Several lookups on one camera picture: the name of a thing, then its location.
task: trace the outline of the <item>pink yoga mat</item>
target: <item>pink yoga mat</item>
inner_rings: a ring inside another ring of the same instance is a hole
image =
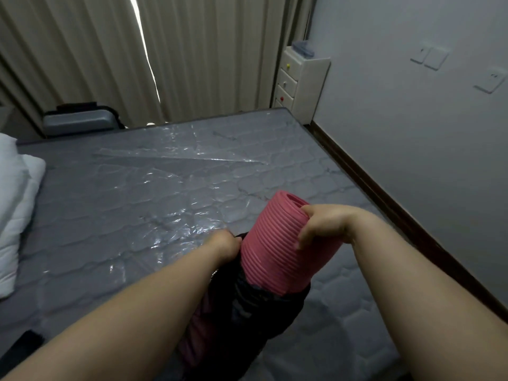
[[[306,201],[277,191],[242,242],[241,259],[250,284],[280,296],[302,291],[342,245],[339,238],[315,238],[297,250],[298,234],[309,220]]]

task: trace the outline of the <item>baseboard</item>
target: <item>baseboard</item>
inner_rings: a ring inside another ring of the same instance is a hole
[[[450,253],[393,200],[342,148],[314,121],[305,126],[337,164],[365,192],[378,208],[401,230],[429,261],[473,294],[492,312],[508,323],[508,310],[476,280]]]

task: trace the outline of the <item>plastic wrap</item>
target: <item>plastic wrap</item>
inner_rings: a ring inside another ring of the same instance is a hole
[[[52,140],[19,152],[46,160],[47,173],[22,241],[16,291],[0,303],[0,355],[25,330],[54,337],[199,246],[210,230],[249,231],[279,189],[310,203],[376,211],[283,109]],[[314,277],[296,330],[269,342],[247,378],[321,379],[341,367],[344,379],[364,380],[397,358],[352,250],[340,252]],[[333,347],[344,353],[325,350]]]

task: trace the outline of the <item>light switch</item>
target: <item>light switch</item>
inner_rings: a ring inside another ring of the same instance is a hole
[[[422,44],[419,47],[416,47],[415,52],[411,56],[411,61],[414,61],[418,64],[423,64],[431,49],[432,48],[426,44]]]
[[[431,70],[439,70],[447,57],[447,50],[442,48],[432,48],[429,55],[425,58],[425,66]]]
[[[489,68],[484,70],[478,77],[477,83],[474,85],[475,88],[486,92],[494,92],[506,78],[506,71],[501,68]]]

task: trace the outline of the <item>forearm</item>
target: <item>forearm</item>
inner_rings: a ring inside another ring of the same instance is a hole
[[[508,326],[373,215],[352,245],[397,348],[417,379],[508,379]]]
[[[152,379],[218,266],[212,247],[203,245],[70,326],[5,379]]]

